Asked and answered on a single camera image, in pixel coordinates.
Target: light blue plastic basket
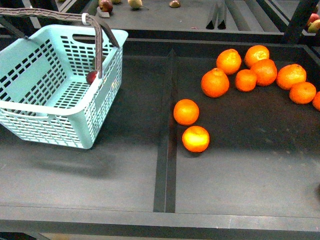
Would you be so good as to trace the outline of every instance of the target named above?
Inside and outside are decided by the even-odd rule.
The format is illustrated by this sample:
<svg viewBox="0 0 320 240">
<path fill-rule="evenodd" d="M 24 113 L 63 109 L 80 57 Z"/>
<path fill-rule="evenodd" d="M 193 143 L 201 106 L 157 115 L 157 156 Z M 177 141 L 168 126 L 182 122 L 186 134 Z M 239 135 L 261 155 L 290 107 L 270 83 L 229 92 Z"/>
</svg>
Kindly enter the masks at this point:
<svg viewBox="0 0 320 240">
<path fill-rule="evenodd" d="M 95 35 L 92 27 L 49 25 L 0 51 L 0 123 L 19 138 L 89 149 L 122 80 L 128 33 L 112 30 L 119 47 L 103 34 L 103 79 L 92 85 L 95 44 L 73 35 Z"/>
</svg>

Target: fruit display table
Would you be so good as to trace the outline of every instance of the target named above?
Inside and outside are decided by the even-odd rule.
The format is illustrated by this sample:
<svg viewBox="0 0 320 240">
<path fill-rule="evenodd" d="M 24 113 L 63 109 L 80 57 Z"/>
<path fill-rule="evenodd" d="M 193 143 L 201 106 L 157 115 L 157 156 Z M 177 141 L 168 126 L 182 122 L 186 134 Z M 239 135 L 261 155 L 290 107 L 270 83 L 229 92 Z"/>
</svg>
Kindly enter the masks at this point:
<svg viewBox="0 0 320 240">
<path fill-rule="evenodd" d="M 277 67 L 303 45 L 265 44 Z M 122 85 L 90 150 L 27 142 L 0 126 L 0 231 L 193 239 L 319 239 L 319 112 L 275 84 L 221 98 L 200 80 L 229 48 L 252 43 L 128 39 Z M 181 142 L 174 103 L 198 103 L 202 154 Z"/>
</svg>

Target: orange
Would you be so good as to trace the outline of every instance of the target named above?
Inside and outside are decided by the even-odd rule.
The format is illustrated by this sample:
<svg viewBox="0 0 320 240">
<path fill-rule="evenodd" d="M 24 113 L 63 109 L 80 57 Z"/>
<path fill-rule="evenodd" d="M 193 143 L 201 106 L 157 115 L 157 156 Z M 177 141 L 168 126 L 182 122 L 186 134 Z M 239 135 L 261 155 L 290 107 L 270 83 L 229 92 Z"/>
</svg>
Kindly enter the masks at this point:
<svg viewBox="0 0 320 240">
<path fill-rule="evenodd" d="M 180 125 L 191 125 L 195 123 L 199 117 L 199 107 L 190 99 L 182 99 L 175 104 L 173 117 Z"/>
<path fill-rule="evenodd" d="M 256 87 L 257 78 L 257 74 L 252 70 L 240 70 L 235 76 L 235 87 L 241 92 L 250 92 Z"/>
<path fill-rule="evenodd" d="M 291 87 L 289 97 L 296 104 L 308 104 L 315 98 L 316 93 L 316 87 L 312 83 L 298 82 Z"/>
<path fill-rule="evenodd" d="M 193 153 L 202 153 L 210 142 L 208 131 L 202 126 L 191 126 L 182 135 L 184 147 Z"/>
<path fill-rule="evenodd" d="M 262 60 L 269 59 L 270 52 L 268 48 L 263 45 L 255 45 L 248 49 L 244 56 L 244 63 L 248 68 L 251 68 L 253 64 Z"/>
<path fill-rule="evenodd" d="M 293 84 L 302 83 L 306 80 L 306 70 L 299 64 L 295 63 L 281 68 L 275 82 L 283 90 L 290 90 Z"/>
<path fill-rule="evenodd" d="M 216 59 L 216 67 L 223 70 L 226 75 L 232 75 L 239 70 L 241 62 L 241 56 L 237 50 L 231 48 L 219 54 Z"/>
<path fill-rule="evenodd" d="M 256 84 L 258 86 L 268 86 L 277 78 L 277 67 L 271 59 L 262 59 L 253 64 L 250 70 L 257 74 Z"/>
<path fill-rule="evenodd" d="M 315 94 L 315 97 L 312 100 L 312 105 L 320 111 L 320 91 Z"/>
<path fill-rule="evenodd" d="M 216 67 L 203 75 L 201 80 L 202 91 L 210 98 L 222 96 L 228 91 L 229 86 L 228 76 Z"/>
</svg>

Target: metal frame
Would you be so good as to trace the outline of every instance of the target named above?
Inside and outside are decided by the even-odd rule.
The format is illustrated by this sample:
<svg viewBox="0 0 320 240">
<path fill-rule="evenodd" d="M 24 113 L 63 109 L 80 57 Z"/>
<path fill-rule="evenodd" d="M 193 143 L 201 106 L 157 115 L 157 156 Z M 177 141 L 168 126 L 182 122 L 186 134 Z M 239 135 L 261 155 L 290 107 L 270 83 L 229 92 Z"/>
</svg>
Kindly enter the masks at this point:
<svg viewBox="0 0 320 240">
<path fill-rule="evenodd" d="M 24 8 L 25 5 L 22 0 L 0 0 L 0 7 L 2 8 Z M 36 29 L 31 22 L 30 18 L 15 19 L 14 21 L 10 17 L 3 17 L 11 25 L 19 29 L 25 35 L 30 36 L 36 32 Z"/>
<path fill-rule="evenodd" d="M 206 47 L 197 48 L 192 44 L 208 44 L 207 41 L 183 40 L 132 40 L 126 43 L 125 54 L 167 56 L 173 47 L 177 55 L 189 49 L 196 56 L 208 53 Z M 311 50 L 302 45 L 285 46 L 303 49 L 308 54 Z M 169 54 L 167 80 L 176 79 L 174 64 L 175 53 Z M 175 126 L 168 118 L 168 111 L 172 110 L 175 100 L 175 83 L 172 81 L 168 88 L 163 89 L 162 112 L 163 125 L 160 128 L 161 140 L 156 169 L 155 194 L 153 212 L 103 210 L 98 208 L 59 208 L 35 207 L 23 205 L 0 206 L 0 231 L 4 232 L 37 232 L 37 233 L 64 233 L 83 235 L 105 235 L 123 237 L 154 237 L 154 238 L 185 238 L 185 239 L 319 239 L 320 218 L 315 217 L 284 217 L 284 216 L 255 216 L 255 215 L 226 215 L 226 214 L 192 214 L 174 213 L 175 196 L 175 152 L 170 152 L 167 135 L 169 128 Z"/>
</svg>

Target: pear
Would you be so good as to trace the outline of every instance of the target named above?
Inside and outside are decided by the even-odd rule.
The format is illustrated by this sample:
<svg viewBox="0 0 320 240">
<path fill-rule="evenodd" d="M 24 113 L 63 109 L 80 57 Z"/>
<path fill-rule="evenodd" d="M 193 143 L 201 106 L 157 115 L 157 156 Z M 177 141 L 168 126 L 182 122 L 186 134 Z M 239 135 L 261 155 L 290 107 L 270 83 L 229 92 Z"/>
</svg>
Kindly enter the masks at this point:
<svg viewBox="0 0 320 240">
<path fill-rule="evenodd" d="M 320 29 L 320 19 L 315 20 L 312 23 L 309 23 L 308 33 L 316 34 Z"/>
<path fill-rule="evenodd" d="M 128 3 L 130 5 L 130 7 L 133 9 L 139 9 L 143 6 L 141 0 L 128 0 Z"/>
</svg>

